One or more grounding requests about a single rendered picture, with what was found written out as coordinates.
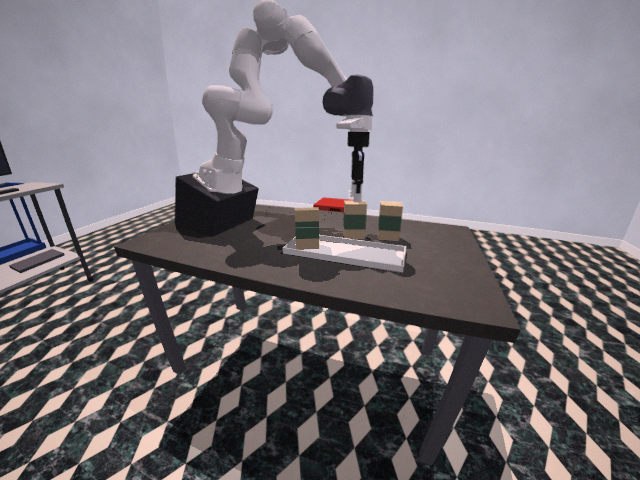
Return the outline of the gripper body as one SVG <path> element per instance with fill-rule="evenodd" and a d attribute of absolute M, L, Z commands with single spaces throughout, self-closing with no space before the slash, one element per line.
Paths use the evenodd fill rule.
<path fill-rule="evenodd" d="M 354 147 L 355 162 L 358 151 L 363 154 L 363 147 L 369 146 L 370 132 L 348 132 L 348 146 Z"/>

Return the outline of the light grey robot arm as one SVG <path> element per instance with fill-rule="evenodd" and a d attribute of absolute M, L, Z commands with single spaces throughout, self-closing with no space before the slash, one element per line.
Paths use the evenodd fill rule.
<path fill-rule="evenodd" d="M 323 108 L 331 115 L 346 117 L 336 123 L 336 128 L 350 132 L 372 130 L 372 80 L 358 74 L 347 79 L 312 24 L 304 16 L 290 17 L 287 12 L 274 0 L 259 1 L 253 9 L 257 30 L 239 31 L 232 50 L 229 74 L 242 90 L 211 85 L 203 93 L 202 104 L 218 132 L 217 150 L 213 159 L 201 164 L 192 177 L 208 191 L 242 191 L 247 139 L 233 121 L 264 125 L 272 117 L 272 104 L 259 83 L 262 53 L 281 54 L 290 44 L 299 61 L 332 86 L 323 95 Z"/>

